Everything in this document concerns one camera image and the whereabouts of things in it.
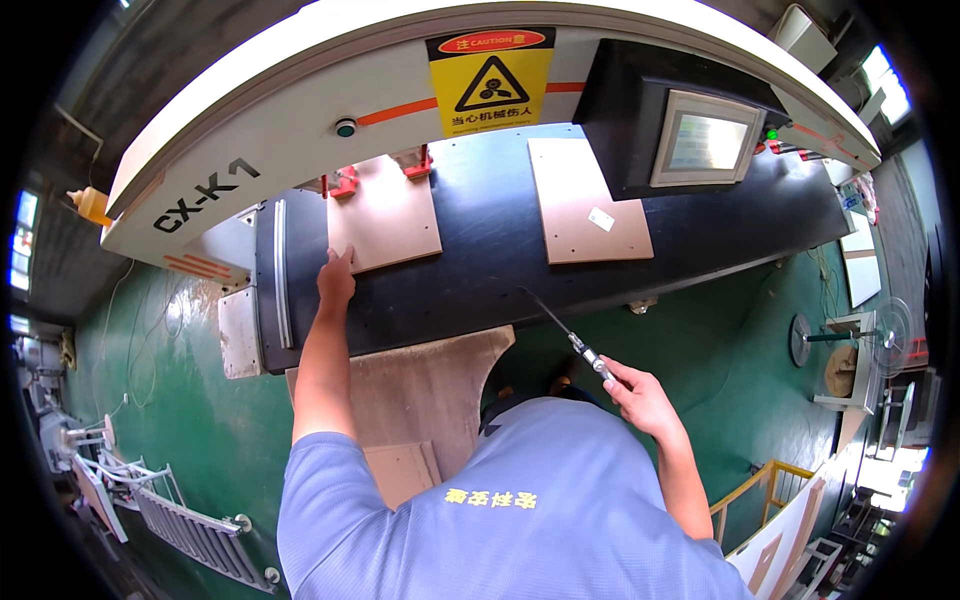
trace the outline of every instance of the workbench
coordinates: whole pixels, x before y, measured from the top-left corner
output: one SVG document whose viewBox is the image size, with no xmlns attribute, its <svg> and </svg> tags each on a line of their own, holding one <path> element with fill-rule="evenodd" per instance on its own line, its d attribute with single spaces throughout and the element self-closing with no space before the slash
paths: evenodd
<svg viewBox="0 0 960 600">
<path fill-rule="evenodd" d="M 351 355 L 545 317 L 523 285 L 561 317 L 626 304 L 802 252 L 849 233 L 820 161 L 769 150 L 726 192 L 645 199 L 655 258 L 548 265 L 528 137 L 583 137 L 569 124 L 434 142 L 430 186 L 444 251 L 362 273 L 350 302 Z M 570 173 L 570 185 L 578 174 Z M 286 201 L 286 278 L 293 348 L 280 344 L 274 278 L 274 206 Z M 264 368 L 300 361 L 326 262 L 326 206 L 310 191 L 264 203 L 256 222 L 256 294 Z"/>
</svg>

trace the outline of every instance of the yellow warning sign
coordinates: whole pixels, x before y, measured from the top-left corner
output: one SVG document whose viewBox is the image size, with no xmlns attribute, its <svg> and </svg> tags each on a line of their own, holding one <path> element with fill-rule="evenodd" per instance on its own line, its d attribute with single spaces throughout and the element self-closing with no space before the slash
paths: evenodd
<svg viewBox="0 0 960 600">
<path fill-rule="evenodd" d="M 427 39 L 444 135 L 536 125 L 555 37 L 531 27 Z"/>
</svg>

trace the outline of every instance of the white label sticker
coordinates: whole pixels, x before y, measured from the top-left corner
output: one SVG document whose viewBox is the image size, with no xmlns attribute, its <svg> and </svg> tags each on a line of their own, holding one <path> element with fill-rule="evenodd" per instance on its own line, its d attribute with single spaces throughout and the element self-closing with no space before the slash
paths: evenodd
<svg viewBox="0 0 960 600">
<path fill-rule="evenodd" d="M 610 231 L 613 227 L 613 217 L 596 206 L 593 207 L 593 210 L 590 211 L 587 218 L 604 231 Z"/>
</svg>

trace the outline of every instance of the hand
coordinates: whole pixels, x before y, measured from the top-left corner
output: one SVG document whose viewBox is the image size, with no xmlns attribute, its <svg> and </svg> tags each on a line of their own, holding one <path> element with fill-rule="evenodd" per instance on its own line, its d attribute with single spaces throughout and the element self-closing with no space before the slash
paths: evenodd
<svg viewBox="0 0 960 600">
<path fill-rule="evenodd" d="M 669 442 L 679 434 L 685 435 L 684 426 L 674 410 L 660 382 L 648 372 L 631 369 L 615 360 L 601 355 L 607 368 L 620 381 L 604 381 L 603 387 L 620 406 L 620 415 L 624 420 L 644 433 L 654 437 L 658 443 Z"/>
<path fill-rule="evenodd" d="M 347 245 L 343 256 L 338 256 L 332 248 L 326 249 L 326 264 L 317 275 L 317 289 L 320 290 L 321 308 L 347 310 L 347 304 L 353 298 L 356 281 L 350 273 L 350 261 L 353 260 L 353 245 Z"/>
</svg>

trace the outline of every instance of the green floor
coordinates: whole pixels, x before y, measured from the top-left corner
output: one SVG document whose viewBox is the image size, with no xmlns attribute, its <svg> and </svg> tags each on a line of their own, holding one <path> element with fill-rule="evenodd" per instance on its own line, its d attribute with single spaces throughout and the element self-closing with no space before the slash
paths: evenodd
<svg viewBox="0 0 960 600">
<path fill-rule="evenodd" d="M 824 246 L 824 256 L 842 278 L 837 245 Z M 845 281 L 839 290 L 834 281 L 833 289 L 839 292 L 838 314 L 851 312 Z M 814 329 L 824 322 L 822 295 L 819 265 L 801 253 L 779 269 L 764 265 L 663 296 L 643 316 L 618 307 L 569 325 L 598 351 L 660 379 L 689 431 L 708 499 L 715 502 L 749 477 L 751 463 L 776 458 L 815 468 L 828 457 L 837 414 L 810 397 L 825 390 L 823 370 L 832 350 L 815 345 L 797 369 L 786 349 L 794 313 L 806 314 Z M 224 378 L 218 298 L 218 288 L 197 279 L 136 265 L 118 287 L 108 326 L 105 299 L 78 328 L 79 369 L 68 374 L 68 408 L 84 422 L 115 411 L 125 458 L 142 455 L 151 468 L 169 463 L 196 511 L 250 516 L 253 533 L 244 543 L 254 563 L 279 566 L 276 518 L 290 448 L 290 400 L 283 377 Z M 537 388 L 568 348 L 552 325 L 521 330 L 500 368 L 515 388 Z M 580 384 L 609 401 L 591 373 Z M 843 457 L 842 467 L 851 470 L 846 491 L 866 429 Z M 649 438 L 639 438 L 653 448 Z M 820 532 L 832 520 L 843 475 L 840 468 L 828 482 Z M 731 510 L 725 550 L 758 525 L 750 500 Z M 128 549 L 171 596 L 262 597 L 154 538 L 138 516 L 120 512 L 131 537 Z"/>
</svg>

